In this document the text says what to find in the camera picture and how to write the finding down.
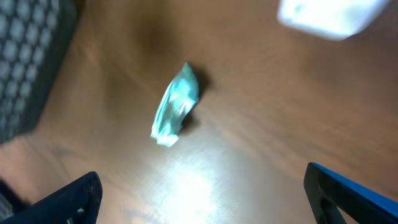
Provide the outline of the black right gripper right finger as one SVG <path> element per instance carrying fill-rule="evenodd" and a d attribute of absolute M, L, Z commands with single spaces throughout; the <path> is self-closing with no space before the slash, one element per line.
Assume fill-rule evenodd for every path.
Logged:
<path fill-rule="evenodd" d="M 303 181 L 318 224 L 345 223 L 341 211 L 358 223 L 397 223 L 397 202 L 310 162 Z"/>

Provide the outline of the teal snack packet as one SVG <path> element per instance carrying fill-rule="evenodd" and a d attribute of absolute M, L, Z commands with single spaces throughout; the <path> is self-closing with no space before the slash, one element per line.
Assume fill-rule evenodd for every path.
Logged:
<path fill-rule="evenodd" d="M 151 138 L 170 147 L 178 141 L 182 123 L 199 100 L 199 84 L 192 67 L 185 63 L 168 85 L 155 114 Z"/>

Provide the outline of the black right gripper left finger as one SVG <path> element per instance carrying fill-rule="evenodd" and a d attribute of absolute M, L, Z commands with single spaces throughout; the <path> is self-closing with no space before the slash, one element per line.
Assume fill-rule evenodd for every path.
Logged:
<path fill-rule="evenodd" d="M 34 204 L 23 201 L 1 180 L 1 223 L 95 224 L 103 188 L 96 172 L 89 172 Z"/>

